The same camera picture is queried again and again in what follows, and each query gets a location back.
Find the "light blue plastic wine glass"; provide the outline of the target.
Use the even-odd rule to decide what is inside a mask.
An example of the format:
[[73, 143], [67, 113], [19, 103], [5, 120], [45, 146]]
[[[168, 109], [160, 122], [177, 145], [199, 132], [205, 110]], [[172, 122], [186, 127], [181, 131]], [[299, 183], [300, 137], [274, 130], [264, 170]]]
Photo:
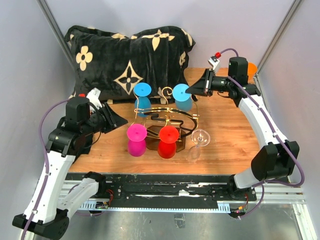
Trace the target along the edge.
[[176, 107], [184, 112], [188, 112], [192, 109], [192, 99], [191, 94], [186, 93], [189, 88], [187, 84], [177, 84], [172, 91], [172, 96], [175, 100]]

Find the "magenta plastic wine glass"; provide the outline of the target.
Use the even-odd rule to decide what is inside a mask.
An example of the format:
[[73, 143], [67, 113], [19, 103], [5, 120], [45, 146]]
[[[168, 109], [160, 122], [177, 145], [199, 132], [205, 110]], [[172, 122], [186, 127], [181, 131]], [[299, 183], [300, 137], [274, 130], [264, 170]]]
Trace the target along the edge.
[[147, 137], [147, 129], [142, 124], [132, 124], [127, 129], [127, 137], [128, 141], [128, 152], [133, 157], [140, 157], [146, 151], [146, 141]]

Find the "gold wire wine glass rack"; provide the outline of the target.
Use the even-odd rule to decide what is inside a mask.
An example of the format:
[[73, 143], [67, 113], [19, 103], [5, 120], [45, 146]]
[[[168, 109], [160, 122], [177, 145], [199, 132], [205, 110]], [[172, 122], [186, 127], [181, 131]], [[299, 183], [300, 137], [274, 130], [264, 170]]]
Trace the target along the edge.
[[[176, 106], [175, 99], [173, 98], [173, 88], [164, 87], [160, 90], [160, 98], [164, 99], [165, 106], [153, 107], [142, 109], [144, 111], [144, 118], [146, 121], [153, 121], [162, 123], [162, 125], [146, 126], [145, 123], [139, 123], [146, 128], [147, 135], [145, 138], [146, 149], [151, 151], [158, 151], [158, 144], [160, 142], [159, 132], [161, 128], [172, 126], [179, 132], [179, 138], [176, 141], [176, 153], [183, 151], [186, 148], [187, 137], [191, 136], [193, 131], [197, 130], [199, 126], [199, 114], [191, 114], [190, 111], [185, 112], [179, 110]], [[192, 95], [192, 107], [196, 105]], [[137, 120], [139, 108], [134, 107], [135, 120]]]

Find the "orange plastic wine glass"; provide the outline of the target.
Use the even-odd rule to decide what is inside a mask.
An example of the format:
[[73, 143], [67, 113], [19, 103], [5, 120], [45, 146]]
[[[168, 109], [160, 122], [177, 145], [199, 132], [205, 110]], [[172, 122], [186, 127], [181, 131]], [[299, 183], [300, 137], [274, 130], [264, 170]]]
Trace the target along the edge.
[[257, 71], [258, 71], [257, 66], [254, 63], [249, 62], [248, 68], [247, 68], [247, 75], [248, 75], [248, 82], [249, 83], [252, 83], [254, 81], [254, 76], [256, 75]]

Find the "black cloth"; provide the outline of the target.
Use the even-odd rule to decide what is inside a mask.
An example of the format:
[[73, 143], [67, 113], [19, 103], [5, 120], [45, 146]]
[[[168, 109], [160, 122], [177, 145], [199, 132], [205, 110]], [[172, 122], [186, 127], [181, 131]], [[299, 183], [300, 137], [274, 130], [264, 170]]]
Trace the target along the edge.
[[91, 147], [95, 144], [95, 133], [85, 133], [80, 136], [76, 142], [75, 155], [79, 157], [82, 154], [89, 154]]

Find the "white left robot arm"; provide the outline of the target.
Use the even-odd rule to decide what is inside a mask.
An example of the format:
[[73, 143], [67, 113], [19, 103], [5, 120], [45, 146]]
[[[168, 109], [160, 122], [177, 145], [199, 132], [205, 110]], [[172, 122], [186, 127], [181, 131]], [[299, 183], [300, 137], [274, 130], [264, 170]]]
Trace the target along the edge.
[[47, 142], [43, 139], [42, 127], [38, 128], [44, 155], [43, 170], [28, 207], [12, 221], [13, 226], [21, 229], [21, 240], [28, 232], [59, 240], [86, 200], [92, 196], [101, 198], [105, 194], [111, 198], [114, 196], [107, 187], [106, 176], [90, 171], [63, 200], [59, 199], [71, 165], [80, 155], [88, 154], [95, 144], [94, 134], [107, 134], [128, 121], [99, 100], [76, 96], [62, 100], [54, 107], [61, 104], [65, 104], [65, 116], [49, 134]]

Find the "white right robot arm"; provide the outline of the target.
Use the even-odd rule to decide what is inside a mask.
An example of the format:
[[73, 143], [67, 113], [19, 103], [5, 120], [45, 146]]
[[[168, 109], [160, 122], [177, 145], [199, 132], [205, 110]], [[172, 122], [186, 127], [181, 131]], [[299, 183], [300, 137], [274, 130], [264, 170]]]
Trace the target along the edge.
[[233, 174], [227, 182], [226, 193], [232, 200], [240, 199], [245, 191], [264, 183], [282, 183], [297, 167], [300, 147], [289, 141], [279, 130], [268, 113], [258, 87], [249, 83], [246, 58], [235, 56], [229, 59], [227, 76], [217, 76], [220, 66], [217, 56], [208, 59], [212, 68], [206, 69], [201, 78], [190, 86], [186, 93], [211, 97], [213, 92], [228, 93], [237, 108], [247, 118], [260, 147], [250, 163], [241, 173]]

